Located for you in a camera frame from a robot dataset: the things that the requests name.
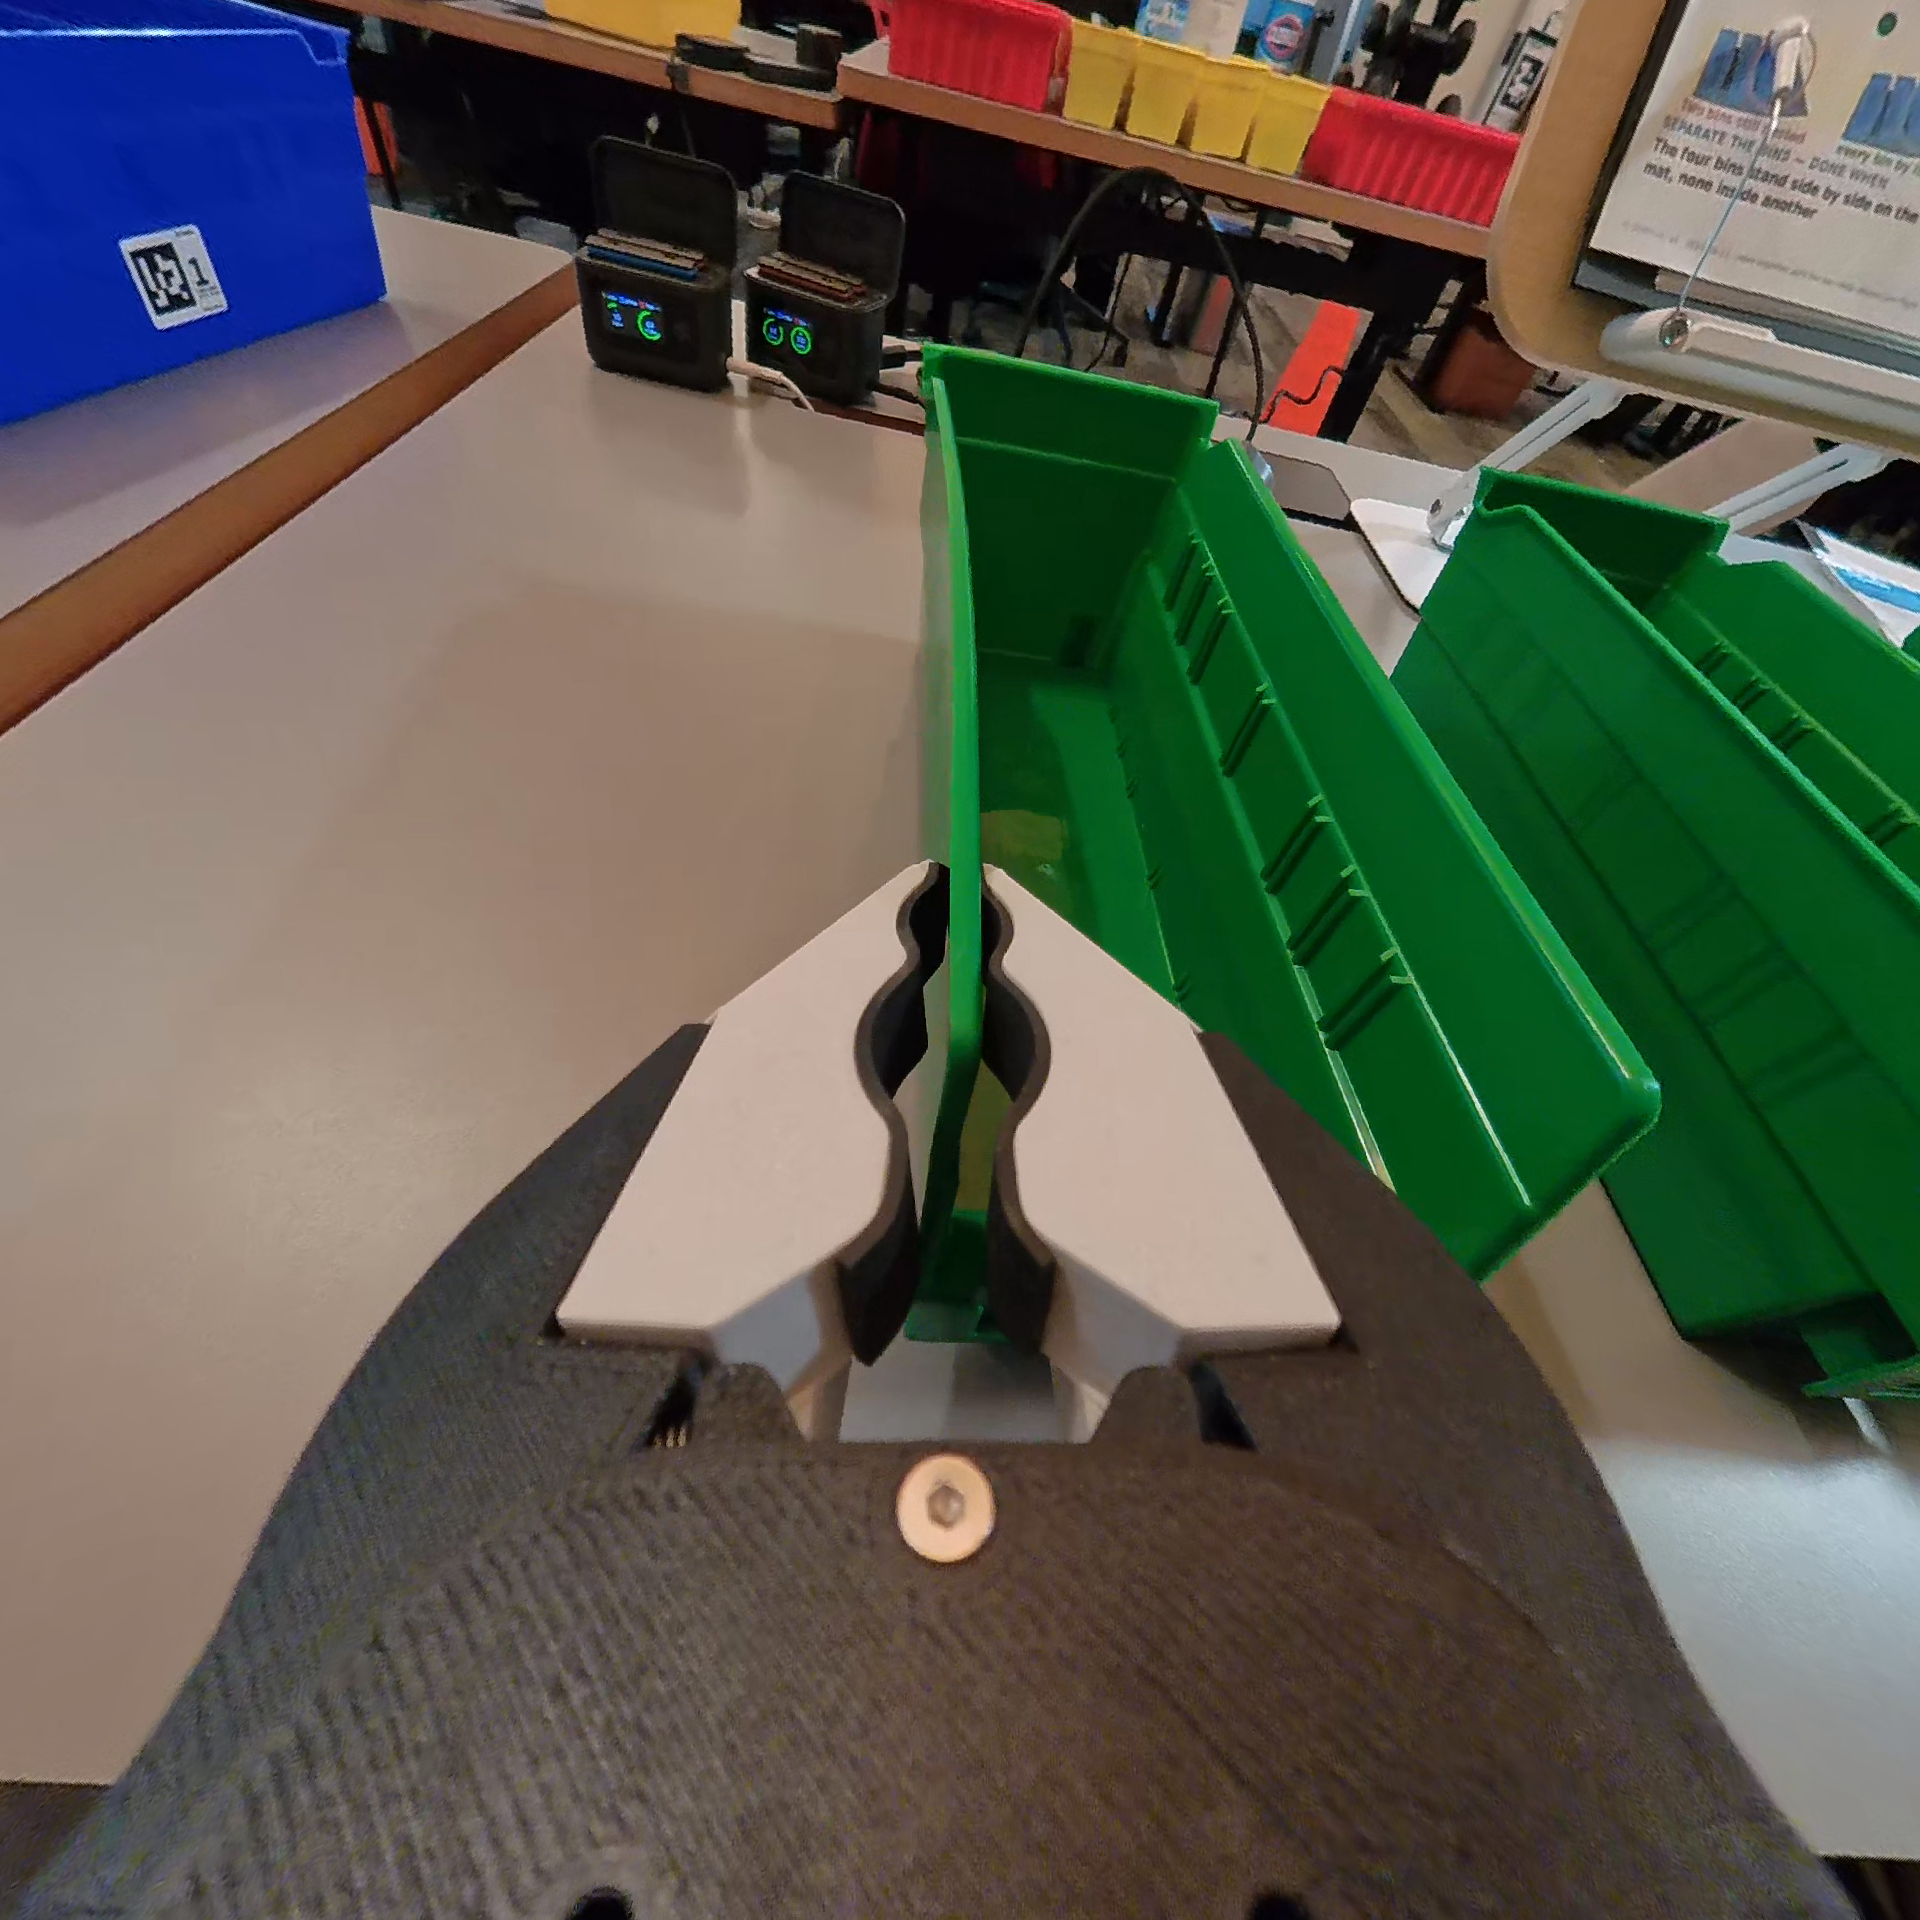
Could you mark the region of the yellow plastic bin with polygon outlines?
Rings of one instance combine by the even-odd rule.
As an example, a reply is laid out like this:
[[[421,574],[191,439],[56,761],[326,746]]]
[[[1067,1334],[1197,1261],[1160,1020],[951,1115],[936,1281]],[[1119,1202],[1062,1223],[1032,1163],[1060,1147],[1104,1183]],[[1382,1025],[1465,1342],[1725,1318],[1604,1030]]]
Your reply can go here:
[[[670,52],[679,35],[731,42],[741,3],[541,3],[544,14],[590,33]]]

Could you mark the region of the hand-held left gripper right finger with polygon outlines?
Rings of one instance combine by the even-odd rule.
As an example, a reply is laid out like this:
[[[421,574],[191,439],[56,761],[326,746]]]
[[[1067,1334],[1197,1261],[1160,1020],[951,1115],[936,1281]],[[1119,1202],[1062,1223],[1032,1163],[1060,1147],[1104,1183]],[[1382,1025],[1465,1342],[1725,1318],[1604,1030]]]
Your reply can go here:
[[[1072,1442],[1136,1369],[1327,1350],[1341,1318],[1207,1034],[1016,884],[981,875],[995,1121],[987,1295]]]

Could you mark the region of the grey desk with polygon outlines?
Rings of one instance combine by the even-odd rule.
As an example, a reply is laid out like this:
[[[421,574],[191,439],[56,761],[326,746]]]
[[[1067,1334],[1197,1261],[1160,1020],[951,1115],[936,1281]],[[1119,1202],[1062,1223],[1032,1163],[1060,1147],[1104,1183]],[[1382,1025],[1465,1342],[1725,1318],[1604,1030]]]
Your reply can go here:
[[[902,1323],[815,1442],[560,1329],[689,1035],[932,860],[919,490],[554,325],[4,736],[4,1775],[117,1778],[24,1914],[1843,1918],[1524,1342],[1197,1020],[1327,1350],[1072,1442]]]
[[[382,301],[4,427],[4,731],[577,301],[554,247],[370,224]]]

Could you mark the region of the red plastic bin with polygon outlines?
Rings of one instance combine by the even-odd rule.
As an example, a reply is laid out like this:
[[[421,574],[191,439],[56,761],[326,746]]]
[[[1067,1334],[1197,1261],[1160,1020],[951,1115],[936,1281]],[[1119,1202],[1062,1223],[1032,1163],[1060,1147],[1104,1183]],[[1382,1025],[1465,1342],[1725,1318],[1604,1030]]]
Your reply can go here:
[[[1515,130],[1333,88],[1296,173],[1341,194],[1489,228],[1518,150]]]
[[[1050,3],[881,3],[889,76],[1047,112],[1072,14]]]

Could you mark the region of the brown pot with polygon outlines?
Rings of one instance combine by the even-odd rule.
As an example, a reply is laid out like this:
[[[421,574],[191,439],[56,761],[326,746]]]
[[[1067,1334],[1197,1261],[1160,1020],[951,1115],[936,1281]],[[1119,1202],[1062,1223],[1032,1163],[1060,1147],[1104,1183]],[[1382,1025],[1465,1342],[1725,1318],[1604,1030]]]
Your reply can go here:
[[[1429,346],[1415,395],[1440,415],[1508,418],[1533,377],[1481,305],[1456,305]]]

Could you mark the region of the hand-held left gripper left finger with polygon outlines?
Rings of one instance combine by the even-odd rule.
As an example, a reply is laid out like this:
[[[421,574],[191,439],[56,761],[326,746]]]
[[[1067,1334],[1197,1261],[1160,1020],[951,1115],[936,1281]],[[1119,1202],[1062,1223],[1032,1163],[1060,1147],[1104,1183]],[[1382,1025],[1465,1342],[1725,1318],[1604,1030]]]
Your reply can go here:
[[[723,1001],[594,1234],[571,1342],[758,1367],[815,1442],[905,1323],[944,1028],[949,873],[909,862]]]

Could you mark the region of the black flat devices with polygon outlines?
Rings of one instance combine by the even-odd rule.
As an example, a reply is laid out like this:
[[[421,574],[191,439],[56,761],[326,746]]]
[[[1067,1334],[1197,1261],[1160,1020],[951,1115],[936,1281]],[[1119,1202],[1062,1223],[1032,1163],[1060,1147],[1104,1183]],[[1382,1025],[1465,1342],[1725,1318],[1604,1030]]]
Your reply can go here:
[[[839,85],[840,54],[845,35],[818,23],[799,23],[790,35],[763,38],[679,33],[670,44],[670,70],[676,79],[704,70],[787,91],[829,93]]]

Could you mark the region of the black charging case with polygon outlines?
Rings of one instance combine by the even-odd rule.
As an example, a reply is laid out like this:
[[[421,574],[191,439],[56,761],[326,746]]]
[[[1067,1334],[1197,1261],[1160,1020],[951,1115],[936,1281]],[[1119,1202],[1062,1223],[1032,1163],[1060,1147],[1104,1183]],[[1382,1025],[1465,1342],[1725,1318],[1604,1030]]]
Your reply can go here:
[[[575,255],[590,358],[693,393],[729,385],[738,194],[726,167],[600,138]]]
[[[878,388],[902,255],[899,203],[787,173],[775,250],[744,269],[751,360],[777,371],[806,399],[866,400]]]

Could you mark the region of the black white marker sign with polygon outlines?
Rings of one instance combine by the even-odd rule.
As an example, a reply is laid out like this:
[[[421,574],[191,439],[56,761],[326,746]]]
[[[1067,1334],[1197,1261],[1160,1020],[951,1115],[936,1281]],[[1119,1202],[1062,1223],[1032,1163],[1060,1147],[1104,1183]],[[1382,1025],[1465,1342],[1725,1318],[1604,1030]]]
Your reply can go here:
[[[1486,128],[1508,130],[1508,134],[1524,130],[1524,122],[1543,91],[1556,52],[1557,52],[1556,23],[1527,23],[1509,35],[1495,91],[1481,112]]]

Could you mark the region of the black dumbbell set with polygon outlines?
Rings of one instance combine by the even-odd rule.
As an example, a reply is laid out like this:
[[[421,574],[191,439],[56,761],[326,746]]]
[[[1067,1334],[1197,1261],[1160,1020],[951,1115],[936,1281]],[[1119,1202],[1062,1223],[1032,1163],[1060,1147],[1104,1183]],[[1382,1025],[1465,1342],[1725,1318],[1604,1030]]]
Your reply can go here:
[[[1356,88],[1429,110],[1436,83],[1465,66],[1473,42],[1473,3],[1369,3],[1357,33],[1363,70]]]

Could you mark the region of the blue plastic bin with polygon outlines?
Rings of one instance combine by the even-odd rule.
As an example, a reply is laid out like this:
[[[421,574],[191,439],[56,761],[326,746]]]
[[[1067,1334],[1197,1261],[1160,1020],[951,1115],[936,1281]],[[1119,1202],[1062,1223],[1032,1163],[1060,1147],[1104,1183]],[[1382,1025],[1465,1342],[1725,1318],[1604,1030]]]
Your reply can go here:
[[[4,5],[4,423],[386,297],[350,35],[256,3]]]

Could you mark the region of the white document stand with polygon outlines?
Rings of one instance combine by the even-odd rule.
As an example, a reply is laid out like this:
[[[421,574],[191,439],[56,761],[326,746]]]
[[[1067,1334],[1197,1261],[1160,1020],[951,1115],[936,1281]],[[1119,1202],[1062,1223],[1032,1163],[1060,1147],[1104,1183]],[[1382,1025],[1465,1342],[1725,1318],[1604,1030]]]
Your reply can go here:
[[[1614,320],[1602,328],[1599,349],[1602,377],[1574,385],[1481,463],[1445,481],[1429,505],[1349,501],[1349,523],[1407,607],[1426,605],[1486,477],[1533,465],[1630,393],[1715,413],[1797,418],[1810,437],[1824,439],[1824,450],[1712,505],[1711,516],[1732,536],[1783,523],[1822,491],[1875,477],[1891,458],[1918,458],[1910,371],[1807,349],[1769,325],[1712,315],[1696,305]]]

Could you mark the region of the white blue paper sheet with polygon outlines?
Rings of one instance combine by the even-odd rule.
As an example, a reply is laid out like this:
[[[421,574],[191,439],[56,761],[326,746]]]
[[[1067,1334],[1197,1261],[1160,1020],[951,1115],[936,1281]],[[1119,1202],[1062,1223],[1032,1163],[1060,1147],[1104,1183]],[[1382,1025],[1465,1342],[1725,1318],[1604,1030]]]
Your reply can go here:
[[[1918,658],[1918,568],[1840,542],[1807,519],[1796,519],[1791,527],[1833,589],[1854,602],[1889,643]]]

